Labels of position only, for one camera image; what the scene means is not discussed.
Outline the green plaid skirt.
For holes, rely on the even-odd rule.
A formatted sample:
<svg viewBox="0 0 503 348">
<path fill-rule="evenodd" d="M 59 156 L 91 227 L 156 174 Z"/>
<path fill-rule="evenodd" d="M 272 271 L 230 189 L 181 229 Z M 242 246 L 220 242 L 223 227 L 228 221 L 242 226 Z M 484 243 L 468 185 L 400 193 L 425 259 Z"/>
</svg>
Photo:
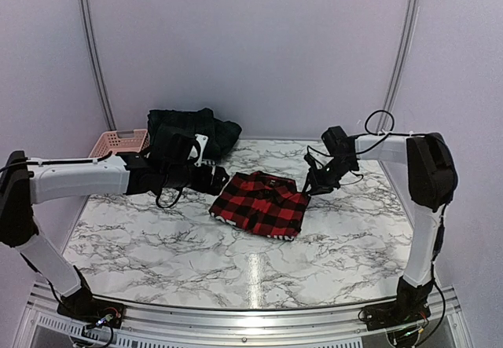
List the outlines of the green plaid skirt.
<svg viewBox="0 0 503 348">
<path fill-rule="evenodd" d="M 215 118 L 210 108 L 196 112 L 154 109 L 148 113 L 148 132 L 150 145 L 162 150 L 169 147 L 173 134 L 202 134 L 207 137 L 203 158 L 219 161 L 231 152 L 242 128 L 235 122 Z"/>
</svg>

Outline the red black plaid shirt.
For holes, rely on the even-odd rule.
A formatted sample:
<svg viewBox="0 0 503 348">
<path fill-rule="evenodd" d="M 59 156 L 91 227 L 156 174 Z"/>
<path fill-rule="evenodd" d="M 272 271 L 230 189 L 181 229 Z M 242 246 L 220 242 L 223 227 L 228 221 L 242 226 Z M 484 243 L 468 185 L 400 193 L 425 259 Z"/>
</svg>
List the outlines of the red black plaid shirt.
<svg viewBox="0 0 503 348">
<path fill-rule="evenodd" d="M 262 171 L 235 173 L 209 214 L 248 233 L 293 241 L 302 230 L 310 196 L 296 182 Z"/>
</svg>

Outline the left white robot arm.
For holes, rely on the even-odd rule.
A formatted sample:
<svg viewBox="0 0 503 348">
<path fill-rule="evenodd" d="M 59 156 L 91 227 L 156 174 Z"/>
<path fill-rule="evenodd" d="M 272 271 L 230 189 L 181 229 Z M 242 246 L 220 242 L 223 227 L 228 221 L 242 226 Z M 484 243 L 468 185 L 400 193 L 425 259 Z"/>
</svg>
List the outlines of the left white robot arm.
<svg viewBox="0 0 503 348">
<path fill-rule="evenodd" d="M 15 249 L 60 294 L 62 308 L 91 321 L 99 314 L 84 276 L 43 235 L 33 207 L 92 195 L 161 196 L 164 189 L 218 195 L 229 175 L 204 158 L 203 134 L 172 134 L 166 148 L 109 152 L 85 159 L 28 158 L 12 152 L 1 169 L 1 242 Z"/>
</svg>

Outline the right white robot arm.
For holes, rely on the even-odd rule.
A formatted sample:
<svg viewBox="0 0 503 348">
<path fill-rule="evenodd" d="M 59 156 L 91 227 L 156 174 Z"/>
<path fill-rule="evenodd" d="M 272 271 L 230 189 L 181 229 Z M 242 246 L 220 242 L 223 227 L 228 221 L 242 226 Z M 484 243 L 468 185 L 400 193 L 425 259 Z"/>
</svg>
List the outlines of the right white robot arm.
<svg viewBox="0 0 503 348">
<path fill-rule="evenodd" d="M 318 151 L 313 148 L 308 148 L 304 156 L 309 165 L 304 188 L 312 196 L 340 188 L 341 178 L 357 171 L 361 160 L 406 166 L 409 198 L 414 206 L 408 262 L 398 280 L 396 299 L 365 308 L 372 321 L 383 315 L 405 323 L 426 303 L 435 286 L 434 264 L 442 249 L 444 214 L 458 184 L 450 150 L 438 133 L 367 132 L 349 136 L 342 127 L 334 126 L 321 139 L 329 161 L 321 163 L 316 159 Z"/>
</svg>

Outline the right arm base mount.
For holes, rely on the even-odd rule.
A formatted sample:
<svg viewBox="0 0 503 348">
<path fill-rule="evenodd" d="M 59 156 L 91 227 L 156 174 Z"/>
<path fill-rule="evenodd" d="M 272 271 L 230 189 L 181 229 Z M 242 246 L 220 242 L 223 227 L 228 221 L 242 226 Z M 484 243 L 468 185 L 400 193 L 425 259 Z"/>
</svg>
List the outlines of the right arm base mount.
<svg viewBox="0 0 503 348">
<path fill-rule="evenodd" d="M 427 303 L 402 310 L 396 301 L 367 305 L 358 313 L 358 319 L 366 325 L 368 331 L 426 321 L 430 316 L 431 311 Z"/>
</svg>

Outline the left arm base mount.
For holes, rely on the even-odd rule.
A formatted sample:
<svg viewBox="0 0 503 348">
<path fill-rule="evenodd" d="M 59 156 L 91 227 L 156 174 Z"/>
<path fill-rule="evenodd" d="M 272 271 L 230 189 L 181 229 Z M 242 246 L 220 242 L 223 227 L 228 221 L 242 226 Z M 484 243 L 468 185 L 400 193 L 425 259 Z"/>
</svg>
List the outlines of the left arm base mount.
<svg viewBox="0 0 503 348">
<path fill-rule="evenodd" d="M 84 321 L 88 324 L 97 326 L 97 322 L 107 315 L 111 315 L 112 319 L 105 322 L 107 326 L 114 329 L 119 329 L 123 323 L 126 307 L 119 302 L 111 302 L 104 299 L 94 299 L 90 307 L 64 306 L 59 302 L 57 313 L 66 317 Z"/>
</svg>

